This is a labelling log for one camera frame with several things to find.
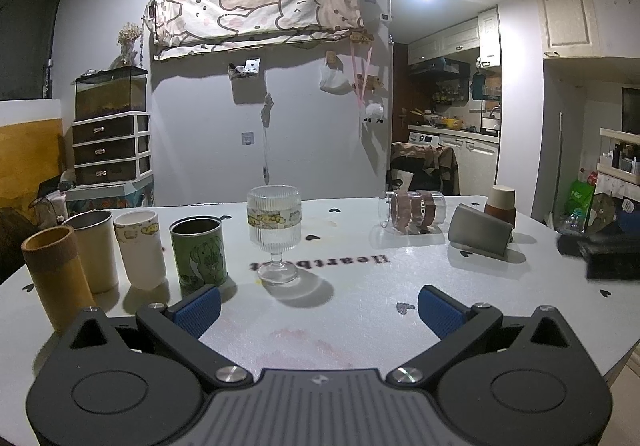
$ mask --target gray ribbed panel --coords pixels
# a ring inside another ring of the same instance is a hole
[[[377,370],[265,370],[218,393],[180,446],[468,446],[420,392]]]

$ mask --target white table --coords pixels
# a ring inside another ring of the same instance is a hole
[[[308,261],[312,268],[297,285],[279,288],[262,286],[252,270],[252,263],[269,256],[249,242],[245,204],[158,207],[168,282],[148,295],[130,289],[117,253],[119,289],[97,301],[111,316],[133,314],[148,301],[178,301],[170,223],[229,215],[223,236],[232,282],[223,289],[220,319],[201,340],[256,377],[265,367],[372,366],[384,377],[438,340],[417,309],[405,315],[396,310],[397,302],[417,305],[425,284],[466,305],[489,302],[505,315],[528,316],[539,305],[555,305],[606,375],[640,339],[640,285],[587,282],[584,263],[556,251],[556,234],[521,214],[506,261],[462,256],[447,240],[450,217],[459,203],[482,209],[484,200],[448,197],[442,232],[418,236],[386,233],[378,225],[377,199],[304,202],[303,240],[285,259]],[[340,212],[330,212],[334,208]],[[307,241],[306,235],[320,239]],[[56,343],[36,291],[22,290],[30,283],[23,267],[0,286],[0,436],[17,446],[37,444],[24,399]],[[604,298],[600,289],[611,295]]]

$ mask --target bear pattern cloth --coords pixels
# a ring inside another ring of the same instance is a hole
[[[358,0],[151,0],[145,23],[156,60],[338,40],[363,27]]]

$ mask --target white plush toy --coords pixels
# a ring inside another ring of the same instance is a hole
[[[366,122],[385,122],[383,117],[385,116],[385,109],[381,104],[372,102],[364,109],[364,120]]]

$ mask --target wall outlet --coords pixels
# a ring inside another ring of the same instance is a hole
[[[242,132],[242,145],[249,145],[254,143],[254,132],[243,131]]]

